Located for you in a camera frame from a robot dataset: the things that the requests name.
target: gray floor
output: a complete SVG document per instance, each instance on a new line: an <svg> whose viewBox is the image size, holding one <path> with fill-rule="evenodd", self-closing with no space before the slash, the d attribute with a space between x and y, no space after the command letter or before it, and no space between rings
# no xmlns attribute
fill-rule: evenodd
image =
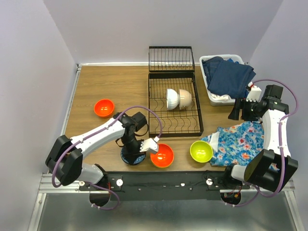
<svg viewBox="0 0 308 231"><path fill-rule="evenodd" d="M244 198L253 196L246 192ZM40 231L292 231L295 225L285 194L259 196L248 206L220 201L122 202L112 211L91 208L86 194L49 194Z"/></svg>

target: white bowl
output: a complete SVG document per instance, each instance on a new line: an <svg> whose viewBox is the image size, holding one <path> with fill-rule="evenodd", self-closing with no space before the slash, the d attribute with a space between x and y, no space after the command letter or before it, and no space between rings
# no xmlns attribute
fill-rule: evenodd
<svg viewBox="0 0 308 231"><path fill-rule="evenodd" d="M167 89L167 110L176 108L179 104L179 95L173 89Z"/></svg>

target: dish rack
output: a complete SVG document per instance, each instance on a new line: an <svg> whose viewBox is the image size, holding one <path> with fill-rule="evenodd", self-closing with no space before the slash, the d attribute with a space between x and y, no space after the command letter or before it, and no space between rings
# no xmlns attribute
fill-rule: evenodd
<svg viewBox="0 0 308 231"><path fill-rule="evenodd" d="M202 71L202 76L203 76L203 80L204 80L206 91L207 91L207 95L210 99L210 104L212 106L234 105L234 103L235 103L234 99L231 99L231 100L215 100L215 99L213 99L212 96L211 96L211 92L207 89L206 75L204 73L202 61L209 60L209 59L214 58L216 56L219 56L219 57L223 58L224 60L232 59L234 62L239 62L240 64L245 64L245 63L243 62L242 58L239 55L236 55L236 54L208 55L208 56L201 56L200 59L199 59L200 67L201 67L201 71Z"/></svg>
<svg viewBox="0 0 308 231"><path fill-rule="evenodd" d="M187 90L192 103L185 109L167 110L167 89L176 92ZM203 122L195 81L195 65L192 47L150 46L149 47L149 108L162 121L161 137L201 136ZM157 119L149 113L149 136L159 134Z"/></svg>

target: yellow-green bowl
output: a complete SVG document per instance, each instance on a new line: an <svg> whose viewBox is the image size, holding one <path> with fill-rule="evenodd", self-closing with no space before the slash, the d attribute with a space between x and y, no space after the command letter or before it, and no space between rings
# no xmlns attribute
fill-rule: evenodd
<svg viewBox="0 0 308 231"><path fill-rule="evenodd" d="M213 149L211 145L205 141L194 142L191 145L190 152L192 158L199 163L205 163L209 161L213 156Z"/></svg>

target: bowl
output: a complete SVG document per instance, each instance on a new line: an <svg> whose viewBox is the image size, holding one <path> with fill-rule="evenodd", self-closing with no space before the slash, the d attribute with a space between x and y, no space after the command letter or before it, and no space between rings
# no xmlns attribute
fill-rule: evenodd
<svg viewBox="0 0 308 231"><path fill-rule="evenodd" d="M205 163L208 162L213 156L213 149L205 141L196 141L191 145L190 148L192 158L199 162Z"/></svg>
<svg viewBox="0 0 308 231"><path fill-rule="evenodd" d="M115 109L115 104L109 99L99 100L94 106L94 112L99 117L109 117Z"/></svg>
<svg viewBox="0 0 308 231"><path fill-rule="evenodd" d="M192 103L192 95L189 93L189 91L179 89L179 108L180 110L191 105L191 103Z"/></svg>
<svg viewBox="0 0 308 231"><path fill-rule="evenodd" d="M178 106L179 95L175 90L168 88L166 97L167 97L167 110L172 110Z"/></svg>
<svg viewBox="0 0 308 231"><path fill-rule="evenodd" d="M169 167L174 159L173 150L164 143L158 144L158 152L150 155L152 163L156 167L165 168Z"/></svg>

